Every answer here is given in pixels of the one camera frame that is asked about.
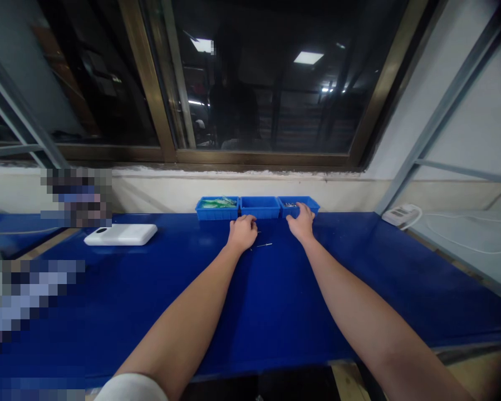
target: blue table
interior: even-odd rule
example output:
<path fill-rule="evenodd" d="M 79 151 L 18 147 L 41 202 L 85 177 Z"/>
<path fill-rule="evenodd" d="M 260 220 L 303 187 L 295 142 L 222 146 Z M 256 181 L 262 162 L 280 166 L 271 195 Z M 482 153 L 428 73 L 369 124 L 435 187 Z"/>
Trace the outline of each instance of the blue table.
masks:
<path fill-rule="evenodd" d="M 198 222 L 194 214 L 121 215 L 114 222 L 153 223 L 159 231 L 143 247 L 87 247 L 83 239 L 93 229 L 84 229 L 45 252 L 42 259 L 85 260 L 86 272 L 67 286 L 66 296 L 40 309 L 29 330 L 3 344 L 0 376 L 76 377 L 78 386 L 103 385 L 217 255 L 229 231 L 227 221 Z M 355 358 L 286 221 L 257 223 L 255 245 L 273 244 L 240 259 L 197 376 Z M 314 231 L 429 346 L 501 343 L 501 299 L 378 215 L 320 213 Z M 57 383 L 48 386 L 65 388 Z"/>
<path fill-rule="evenodd" d="M 2 258 L 5 260 L 17 259 L 59 234 L 64 228 L 56 227 L 54 220 L 42 220 L 39 214 L 0 214 L 0 233 L 47 229 L 51 230 L 22 235 L 0 235 Z"/>

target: metal shelf frame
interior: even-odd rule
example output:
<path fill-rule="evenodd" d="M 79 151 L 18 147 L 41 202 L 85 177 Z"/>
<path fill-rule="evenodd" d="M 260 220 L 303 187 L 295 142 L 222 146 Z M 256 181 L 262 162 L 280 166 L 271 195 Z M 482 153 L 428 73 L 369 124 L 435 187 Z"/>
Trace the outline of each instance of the metal shelf frame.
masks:
<path fill-rule="evenodd" d="M 476 79 L 501 45 L 501 8 L 498 8 L 477 39 L 464 63 L 441 98 L 429 121 L 423 128 L 410 153 L 403 162 L 390 187 L 377 205 L 375 212 L 388 210 L 415 176 L 420 166 L 433 167 L 454 173 L 501 183 L 501 175 L 426 160 L 430 149 L 457 110 Z"/>
<path fill-rule="evenodd" d="M 0 157 L 30 153 L 41 168 L 69 168 L 68 162 L 0 63 L 0 116 L 21 145 L 0 146 Z"/>

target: blue plastic bin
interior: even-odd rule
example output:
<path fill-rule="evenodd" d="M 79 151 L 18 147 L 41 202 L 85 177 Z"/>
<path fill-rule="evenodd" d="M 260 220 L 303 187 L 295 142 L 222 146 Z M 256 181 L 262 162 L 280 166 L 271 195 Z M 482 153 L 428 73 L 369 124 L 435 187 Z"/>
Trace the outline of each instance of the blue plastic bin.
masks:
<path fill-rule="evenodd" d="M 205 199 L 219 199 L 220 197 L 202 197 L 197 203 L 195 208 L 197 212 L 197 217 L 199 220 L 236 220 L 238 218 L 239 211 L 239 197 L 227 197 L 228 199 L 235 200 L 236 205 L 233 208 L 223 208 L 223 209 L 209 209 L 202 208 L 200 204 Z"/>
<path fill-rule="evenodd" d="M 278 218 L 280 203 L 275 197 L 241 197 L 241 215 L 252 214 L 257 219 Z"/>
<path fill-rule="evenodd" d="M 278 197 L 278 203 L 280 203 L 280 208 L 282 209 L 282 218 L 286 218 L 289 214 L 295 218 L 299 217 L 299 213 L 301 211 L 299 209 L 299 206 L 295 207 L 284 206 L 285 203 L 295 204 L 297 202 L 304 203 L 317 216 L 317 212 L 319 211 L 320 206 L 317 204 L 315 200 L 313 200 L 310 197 Z"/>

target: glass pane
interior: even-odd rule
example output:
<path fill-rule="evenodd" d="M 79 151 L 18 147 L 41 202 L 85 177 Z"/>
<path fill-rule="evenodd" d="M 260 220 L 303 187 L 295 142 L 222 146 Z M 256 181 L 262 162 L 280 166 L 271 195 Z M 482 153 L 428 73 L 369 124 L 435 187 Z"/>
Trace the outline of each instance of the glass pane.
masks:
<path fill-rule="evenodd" d="M 61 144 L 159 147 L 116 0 L 0 2 L 0 62 Z"/>
<path fill-rule="evenodd" d="M 407 3 L 161 0 L 193 127 L 178 145 L 348 153 Z"/>

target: hand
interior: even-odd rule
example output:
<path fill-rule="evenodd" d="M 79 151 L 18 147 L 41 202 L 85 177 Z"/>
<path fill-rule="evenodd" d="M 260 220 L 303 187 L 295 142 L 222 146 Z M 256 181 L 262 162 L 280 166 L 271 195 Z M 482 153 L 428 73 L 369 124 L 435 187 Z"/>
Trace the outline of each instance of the hand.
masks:
<path fill-rule="evenodd" d="M 258 226 L 255 221 L 256 217 L 250 214 L 238 217 L 236 221 L 231 221 L 227 247 L 240 253 L 250 248 L 258 236 Z"/>
<path fill-rule="evenodd" d="M 286 220 L 291 233 L 302 243 L 313 238 L 312 223 L 316 214 L 304 203 L 297 202 L 297 206 L 301 210 L 299 217 L 295 219 L 293 216 L 286 216 Z"/>

